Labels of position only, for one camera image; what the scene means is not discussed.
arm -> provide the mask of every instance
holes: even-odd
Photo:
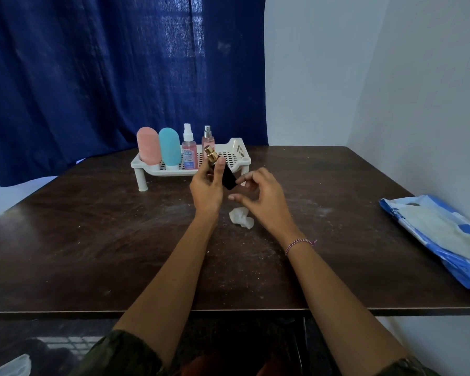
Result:
[[[286,248],[305,236],[295,226],[282,188],[266,169],[249,172],[237,180],[251,190],[259,188],[258,201],[235,194]],[[348,287],[308,243],[289,251],[308,306],[343,376],[373,376],[409,353],[360,303]]]
[[[167,366],[188,319],[207,242],[218,220],[225,162],[224,158],[217,161],[212,184],[207,181],[208,161],[197,171],[190,184],[196,208],[193,222],[155,278],[114,327],[142,339]]]

sleeve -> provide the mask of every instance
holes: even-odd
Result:
[[[386,367],[376,376],[439,376],[439,374],[423,366],[415,357],[408,357]]]
[[[165,367],[141,339],[115,330],[101,338],[69,376],[162,376]]]

gold cap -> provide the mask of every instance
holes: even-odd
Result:
[[[219,158],[218,154],[209,145],[207,145],[204,148],[204,151],[205,151],[205,154],[207,155],[207,158],[209,159],[209,162],[215,163],[218,160]]]

dark brown wooden table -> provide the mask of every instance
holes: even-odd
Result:
[[[121,314],[163,265],[194,216],[189,177],[148,177],[137,150],[76,165],[0,215],[2,314]],[[376,315],[470,314],[461,286],[378,205],[410,193],[345,147],[250,147],[251,168],[282,183],[301,230]],[[207,248],[193,311],[304,311],[275,240],[230,222],[226,201]]]

white bottle cap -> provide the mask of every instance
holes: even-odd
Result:
[[[183,140],[186,142],[193,141],[193,133],[191,132],[191,125],[184,125]]]

